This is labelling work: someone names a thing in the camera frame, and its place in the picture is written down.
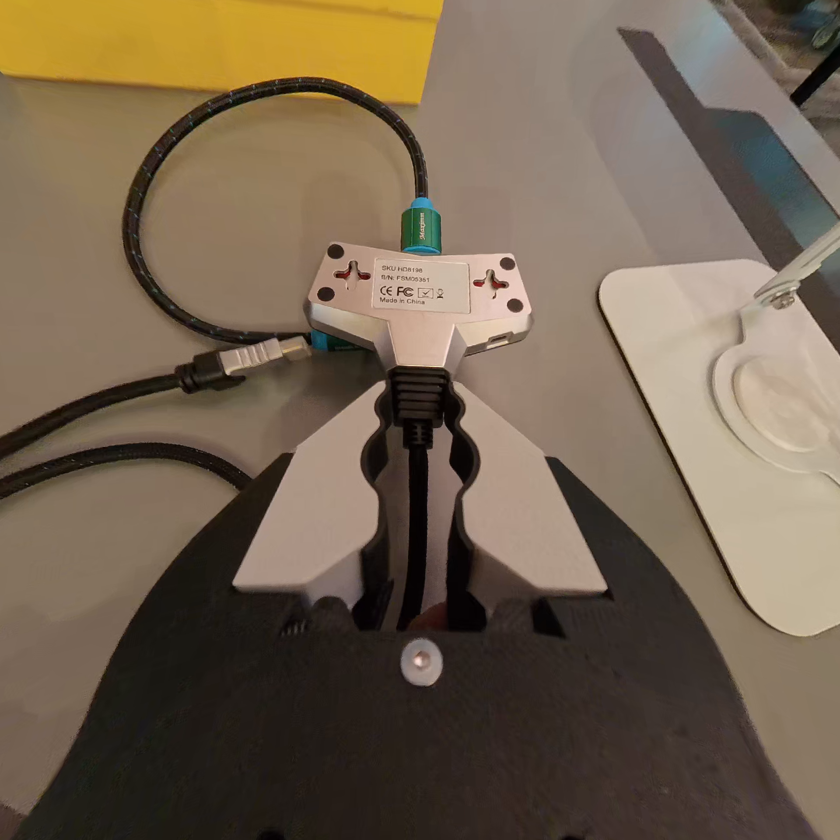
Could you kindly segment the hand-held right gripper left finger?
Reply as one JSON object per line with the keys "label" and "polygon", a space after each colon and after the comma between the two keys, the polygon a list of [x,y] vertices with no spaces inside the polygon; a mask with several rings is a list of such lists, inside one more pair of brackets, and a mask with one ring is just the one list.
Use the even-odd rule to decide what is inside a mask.
{"label": "hand-held right gripper left finger", "polygon": [[375,383],[301,443],[233,579],[247,594],[305,606],[340,600],[359,629],[380,629],[393,593],[385,501],[392,401]]}

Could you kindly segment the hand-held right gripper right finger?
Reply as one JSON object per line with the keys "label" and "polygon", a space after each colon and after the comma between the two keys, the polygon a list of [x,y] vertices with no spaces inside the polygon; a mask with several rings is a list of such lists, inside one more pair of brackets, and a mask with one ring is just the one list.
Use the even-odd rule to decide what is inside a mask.
{"label": "hand-held right gripper right finger", "polygon": [[607,593],[547,456],[464,385],[449,387],[448,628],[483,629],[504,602]]}

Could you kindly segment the white folding stand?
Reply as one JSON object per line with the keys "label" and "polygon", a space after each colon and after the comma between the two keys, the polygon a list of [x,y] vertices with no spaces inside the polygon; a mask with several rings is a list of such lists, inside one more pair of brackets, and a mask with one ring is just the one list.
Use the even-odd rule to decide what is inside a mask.
{"label": "white folding stand", "polygon": [[838,226],[773,271],[750,259],[620,269],[598,301],[747,607],[839,623],[838,352],[799,297]]}

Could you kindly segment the yellow plastic bin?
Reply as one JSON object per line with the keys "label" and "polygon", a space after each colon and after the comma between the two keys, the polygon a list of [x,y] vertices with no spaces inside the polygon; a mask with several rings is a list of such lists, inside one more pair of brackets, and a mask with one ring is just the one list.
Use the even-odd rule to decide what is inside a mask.
{"label": "yellow plastic bin", "polygon": [[284,77],[423,96],[442,1],[2,1],[9,77],[226,91]]}

